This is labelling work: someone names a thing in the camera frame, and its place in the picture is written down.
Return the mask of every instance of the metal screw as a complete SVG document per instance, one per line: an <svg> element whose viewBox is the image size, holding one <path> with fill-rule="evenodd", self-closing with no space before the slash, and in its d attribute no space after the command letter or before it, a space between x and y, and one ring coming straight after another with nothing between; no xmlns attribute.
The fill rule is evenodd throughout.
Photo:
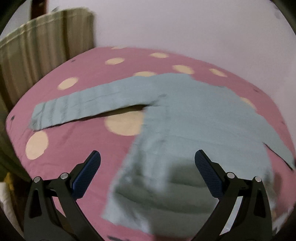
<svg viewBox="0 0 296 241"><path fill-rule="evenodd" d="M37 182L39 182L39 181L40 181L40 177L35 177L35 178L34 178L34 182L35 182L35 183L37 183Z"/></svg>
<svg viewBox="0 0 296 241"><path fill-rule="evenodd" d="M227 173L227 177L233 179L235 175L232 172Z"/></svg>
<svg viewBox="0 0 296 241"><path fill-rule="evenodd" d="M64 172L62 175L61 175L61 179L66 179L68 177L68 173Z"/></svg>
<svg viewBox="0 0 296 241"><path fill-rule="evenodd" d="M260 177L255 177L256 182L261 182L261 178Z"/></svg>

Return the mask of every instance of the blue gripper pad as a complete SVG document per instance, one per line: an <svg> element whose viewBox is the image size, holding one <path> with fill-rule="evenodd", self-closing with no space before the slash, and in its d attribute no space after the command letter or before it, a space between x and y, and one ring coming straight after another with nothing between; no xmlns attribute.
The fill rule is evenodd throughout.
<svg viewBox="0 0 296 241"><path fill-rule="evenodd" d="M83 163L84 167L78 173L76 178L72 181L72 197L73 199L82 198L85 194L89 184L101 164L101 155L98 151L93 151L86 161Z"/></svg>
<svg viewBox="0 0 296 241"><path fill-rule="evenodd" d="M221 199L224 195L223 182L213 169L212 165L209 163L211 162L211 160L202 150L199 150L195 153L194 161L203 180L207 184L207 187L210 190L211 195L215 198Z"/></svg>

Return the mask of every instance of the bed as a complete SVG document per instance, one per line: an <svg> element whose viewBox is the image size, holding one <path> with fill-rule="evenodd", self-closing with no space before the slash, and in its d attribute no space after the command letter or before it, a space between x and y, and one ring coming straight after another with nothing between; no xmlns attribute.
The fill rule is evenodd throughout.
<svg viewBox="0 0 296 241"><path fill-rule="evenodd" d="M287 126L271 98L242 78L210 63L161 50L124 46L98 47L82 53L44 76L14 106L6 130L16 155L31 178L57 178L83 162L92 150L102 163L85 196L78 204L104 239L154 240L141 231L116 226L101 218L109 185L141 131L143 106L132 106L33 132L29 128L34 107L76 91L131 76L185 73L210 85L226 86L263 116L295 156ZM275 175L277 205L273 218L296 201L296 175L286 163L266 148ZM56 207L62 212L57 200Z"/></svg>

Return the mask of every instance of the beige striped fabric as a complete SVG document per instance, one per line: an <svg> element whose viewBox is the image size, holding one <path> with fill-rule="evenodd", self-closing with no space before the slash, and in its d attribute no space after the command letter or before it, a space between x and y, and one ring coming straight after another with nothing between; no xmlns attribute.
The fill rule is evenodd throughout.
<svg viewBox="0 0 296 241"><path fill-rule="evenodd" d="M0 40L0 180L4 169L22 172L5 131L8 112L43 76L94 47L93 22L86 8L66 9L33 19Z"/></svg>

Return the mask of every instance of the wall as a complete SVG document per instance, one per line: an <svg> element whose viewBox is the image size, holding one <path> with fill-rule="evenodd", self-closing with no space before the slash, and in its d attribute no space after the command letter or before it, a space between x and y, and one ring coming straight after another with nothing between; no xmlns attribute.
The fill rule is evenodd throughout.
<svg viewBox="0 0 296 241"><path fill-rule="evenodd" d="M255 84L279 106L296 144L296 37L269 0L48 0L88 7L97 46L158 48L211 62Z"/></svg>
<svg viewBox="0 0 296 241"><path fill-rule="evenodd" d="M10 32L14 31L16 28L18 28L22 24L29 21L30 8L31 8L31 0L26 0L11 17L6 27L4 28L2 34L0 35L0 39L4 38L7 34L9 34Z"/></svg>

